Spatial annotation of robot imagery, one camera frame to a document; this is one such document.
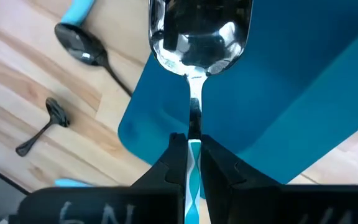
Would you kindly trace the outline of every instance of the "wooden table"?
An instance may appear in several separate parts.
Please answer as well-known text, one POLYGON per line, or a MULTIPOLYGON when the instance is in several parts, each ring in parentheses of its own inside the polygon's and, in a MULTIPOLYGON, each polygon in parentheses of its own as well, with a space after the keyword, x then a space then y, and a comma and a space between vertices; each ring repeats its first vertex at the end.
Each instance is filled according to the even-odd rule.
MULTIPOLYGON (((117 128, 129 97, 102 69, 73 59, 53 28, 71 0, 0 0, 0 173, 28 191, 62 177, 94 185, 131 185, 150 165, 127 151, 117 128), (48 122, 45 99, 70 114, 26 157, 15 147, 48 122)), ((108 48, 117 74, 133 90, 149 57, 148 0, 97 0, 85 26, 108 48)), ((293 180, 358 183, 358 133, 293 180)), ((201 221, 208 223, 205 201, 201 221)))

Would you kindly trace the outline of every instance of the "spoon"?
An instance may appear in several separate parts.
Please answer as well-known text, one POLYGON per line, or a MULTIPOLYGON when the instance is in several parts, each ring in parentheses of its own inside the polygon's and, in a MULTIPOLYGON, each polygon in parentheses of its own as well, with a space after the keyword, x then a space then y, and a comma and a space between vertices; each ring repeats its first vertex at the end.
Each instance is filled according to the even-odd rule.
POLYGON ((58 23, 55 26, 55 35, 71 56, 87 65, 102 66, 118 85, 129 96, 132 96, 132 92, 113 72, 107 51, 97 37, 78 26, 64 23, 58 23))
POLYGON ((252 0, 149 0, 149 44, 159 64, 190 86, 185 222, 199 222, 201 91, 246 46, 252 0))
POLYGON ((56 102, 55 99, 48 97, 45 104, 50 117, 49 122, 34 137, 16 148, 16 153, 19 156, 24 157, 25 155, 27 155, 34 143, 49 127, 51 127, 51 125, 58 124, 64 128, 67 128, 70 125, 70 122, 67 118, 67 114, 65 113, 63 108, 56 102))

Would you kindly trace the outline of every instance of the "blue and white striped handle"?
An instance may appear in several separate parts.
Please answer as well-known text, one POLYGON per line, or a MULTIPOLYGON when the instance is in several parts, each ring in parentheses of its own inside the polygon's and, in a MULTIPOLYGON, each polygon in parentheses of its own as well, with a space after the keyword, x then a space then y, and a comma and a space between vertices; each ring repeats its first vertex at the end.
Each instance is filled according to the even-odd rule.
POLYGON ((80 26, 90 12, 95 0, 74 0, 61 22, 80 26))
POLYGON ((185 224, 199 224, 200 222, 200 152, 201 141, 190 139, 187 155, 185 224))

